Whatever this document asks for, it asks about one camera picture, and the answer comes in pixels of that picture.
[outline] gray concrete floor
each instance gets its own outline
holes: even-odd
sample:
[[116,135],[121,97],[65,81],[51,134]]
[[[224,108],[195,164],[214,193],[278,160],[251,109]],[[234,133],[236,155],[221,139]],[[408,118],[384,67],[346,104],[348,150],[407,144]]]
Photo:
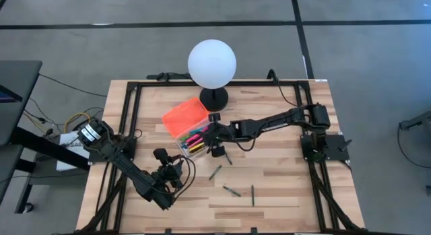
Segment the gray concrete floor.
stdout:
[[[303,20],[431,18],[431,0],[298,1]],[[293,19],[290,0],[7,0],[0,11],[0,24]],[[431,197],[424,187],[431,173],[401,155],[396,131],[398,122],[431,110],[431,26],[309,26],[305,33],[314,75],[329,80],[341,129],[354,140],[349,151],[367,228],[429,234]],[[265,77],[269,68],[282,78],[305,78],[294,26],[2,30],[0,59],[41,60],[41,73],[103,94],[112,79],[185,72],[189,51],[206,38],[233,48],[237,78]],[[43,78],[32,97],[59,123],[105,101]],[[37,113],[33,103],[27,109]],[[20,125],[37,132],[27,120]],[[431,166],[421,130],[402,133],[401,142],[413,160]],[[0,206],[1,234],[74,230],[84,187],[35,187],[36,210],[13,214],[23,183],[13,180]]]

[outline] plastic lid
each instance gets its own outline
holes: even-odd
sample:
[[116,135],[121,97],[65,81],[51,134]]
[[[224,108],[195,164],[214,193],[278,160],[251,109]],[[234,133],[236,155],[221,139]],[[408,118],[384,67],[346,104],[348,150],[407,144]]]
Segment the plastic lid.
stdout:
[[176,138],[208,118],[208,114],[201,101],[194,97],[174,107],[162,117],[162,121],[171,136]]

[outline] lamp base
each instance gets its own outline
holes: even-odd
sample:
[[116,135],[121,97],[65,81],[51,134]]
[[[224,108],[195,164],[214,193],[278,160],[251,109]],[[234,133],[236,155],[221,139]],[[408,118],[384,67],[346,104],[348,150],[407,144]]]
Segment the lamp base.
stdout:
[[225,88],[209,90],[204,88],[199,99],[208,111],[220,111],[228,104],[229,95]]

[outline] wooden tabletop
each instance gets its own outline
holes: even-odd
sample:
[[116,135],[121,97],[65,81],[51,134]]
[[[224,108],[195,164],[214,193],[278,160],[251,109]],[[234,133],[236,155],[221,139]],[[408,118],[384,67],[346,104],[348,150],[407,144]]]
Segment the wooden tabletop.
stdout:
[[[119,127],[126,84],[124,80],[112,81],[106,100],[103,120],[114,130]],[[240,119],[261,119],[293,108],[284,101],[276,86],[232,86],[226,89],[229,103],[221,111],[223,124]],[[310,89],[313,102],[319,102],[328,109],[331,120],[328,132],[339,132],[328,83],[310,80]],[[296,102],[293,87],[282,87],[282,90],[289,101]],[[181,102],[199,96],[200,91],[200,87],[142,89],[137,128],[143,131],[143,135],[137,143],[134,160],[137,166],[149,172],[155,170],[160,163],[153,157],[153,150],[158,147],[166,148],[171,156],[180,153],[164,128],[162,116]],[[130,123],[132,107],[133,104],[129,108],[127,123]],[[154,202],[149,203],[141,198],[132,183],[127,182],[120,232],[164,232],[165,228],[184,233],[250,232],[252,227],[257,227],[260,232],[319,231],[308,165],[302,158],[300,135],[300,127],[264,133],[250,152],[241,151],[234,143],[224,143],[232,166],[225,157],[213,158],[210,154],[195,159],[195,182],[166,211],[162,211]],[[223,168],[212,180],[208,180],[219,165]],[[327,165],[335,200],[354,223],[364,226],[350,171],[337,161],[327,162]],[[84,227],[94,215],[104,167],[105,164],[91,167],[77,229]],[[186,166],[183,166],[183,172],[187,174]],[[102,201],[107,183],[102,192]],[[255,207],[251,203],[252,184],[255,187]],[[238,191],[242,196],[232,195],[222,188],[223,185]],[[331,227],[327,203],[322,199],[327,227]],[[116,204],[117,201],[114,201],[109,228],[113,226]]]

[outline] white spherical lamp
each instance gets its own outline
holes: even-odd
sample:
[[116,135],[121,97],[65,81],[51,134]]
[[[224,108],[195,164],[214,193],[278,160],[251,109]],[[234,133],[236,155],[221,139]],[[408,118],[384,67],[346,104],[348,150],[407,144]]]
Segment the white spherical lamp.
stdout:
[[204,40],[190,52],[187,63],[193,81],[203,87],[202,104],[209,111],[219,111],[228,103],[228,92],[223,88],[236,71],[234,51],[221,40]]

